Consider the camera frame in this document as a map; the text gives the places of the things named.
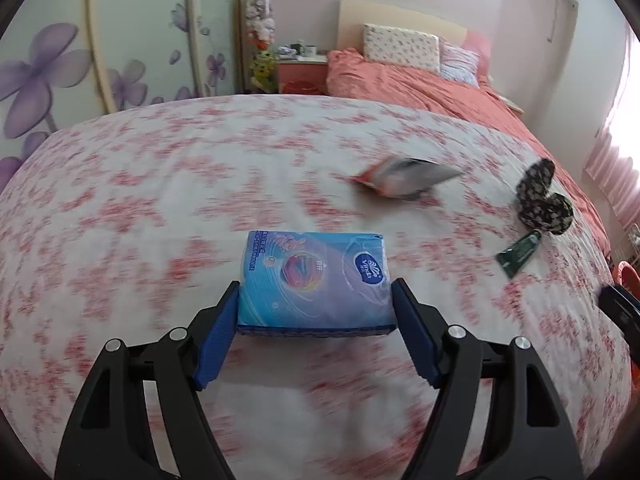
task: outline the stuffed animal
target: stuffed animal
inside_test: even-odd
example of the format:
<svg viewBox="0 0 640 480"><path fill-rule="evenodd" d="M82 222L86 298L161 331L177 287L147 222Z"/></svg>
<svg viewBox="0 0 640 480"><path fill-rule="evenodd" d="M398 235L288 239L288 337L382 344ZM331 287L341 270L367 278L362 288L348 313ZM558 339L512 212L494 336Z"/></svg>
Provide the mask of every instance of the stuffed animal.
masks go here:
<svg viewBox="0 0 640 480"><path fill-rule="evenodd" d="M251 83L267 94L273 94L278 89L273 80L276 60L271 50L261 50L251 64Z"/></svg>

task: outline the blue gripper pad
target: blue gripper pad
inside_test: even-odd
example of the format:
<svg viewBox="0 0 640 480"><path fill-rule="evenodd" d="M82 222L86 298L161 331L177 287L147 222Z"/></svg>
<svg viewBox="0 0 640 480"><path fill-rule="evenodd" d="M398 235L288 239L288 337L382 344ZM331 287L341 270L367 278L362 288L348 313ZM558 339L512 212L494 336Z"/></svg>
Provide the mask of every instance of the blue gripper pad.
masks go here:
<svg viewBox="0 0 640 480"><path fill-rule="evenodd" d="M391 284L391 295L398 328L414 362L415 371L427 379L431 386L439 388L442 374L436 367L436 347L415 310L414 302L396 282Z"/></svg>
<svg viewBox="0 0 640 480"><path fill-rule="evenodd" d="M222 305L218 318L200 345L198 368L193 375L193 381L199 390L203 390L210 381L217 378L236 334L238 290L239 287L236 287L227 302Z"/></svg>

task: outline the pink curtain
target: pink curtain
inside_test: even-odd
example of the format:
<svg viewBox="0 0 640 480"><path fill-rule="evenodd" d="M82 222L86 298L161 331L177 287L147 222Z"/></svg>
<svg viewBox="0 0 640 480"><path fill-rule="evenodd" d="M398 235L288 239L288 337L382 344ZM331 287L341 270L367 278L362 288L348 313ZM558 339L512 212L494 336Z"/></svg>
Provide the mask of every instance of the pink curtain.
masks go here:
<svg viewBox="0 0 640 480"><path fill-rule="evenodd" d="M627 229L640 222L640 41L627 25L620 87L584 165Z"/></svg>

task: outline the pink floral pattern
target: pink floral pattern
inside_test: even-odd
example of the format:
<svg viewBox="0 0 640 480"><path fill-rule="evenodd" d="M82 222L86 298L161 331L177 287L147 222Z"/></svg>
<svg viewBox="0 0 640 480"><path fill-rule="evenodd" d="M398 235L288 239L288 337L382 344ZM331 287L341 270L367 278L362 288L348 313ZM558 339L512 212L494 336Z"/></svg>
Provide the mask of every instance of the pink floral pattern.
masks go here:
<svg viewBox="0 0 640 480"><path fill-rule="evenodd" d="M466 173L417 203L349 182L389 153ZM610 277L580 213L561 237L545 235L514 280L494 259L526 232L514 187L536 159L525 143L476 124L325 96L168 103L52 134L0 202L0 406L52 474L105 341L157 340L216 303L239 276L247 230L379 232L393 277L447 322L533 342L589 470L629 400L628 349L597 308L594 294ZM157 395L147 397L162 439ZM219 380L200 394L238 478L282 480L399 478L435 398L398 332L238 336ZM484 384L462 469L478 458L489 398ZM177 473L165 453L160 461Z"/></svg>

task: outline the blue tissue pack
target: blue tissue pack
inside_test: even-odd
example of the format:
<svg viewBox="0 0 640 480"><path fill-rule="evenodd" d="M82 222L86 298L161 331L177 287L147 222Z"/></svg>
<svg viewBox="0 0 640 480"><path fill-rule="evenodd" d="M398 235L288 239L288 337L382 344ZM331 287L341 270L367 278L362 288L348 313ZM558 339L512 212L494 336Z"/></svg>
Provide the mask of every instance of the blue tissue pack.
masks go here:
<svg viewBox="0 0 640 480"><path fill-rule="evenodd" d="M395 328L381 235L249 232L238 332L344 337Z"/></svg>

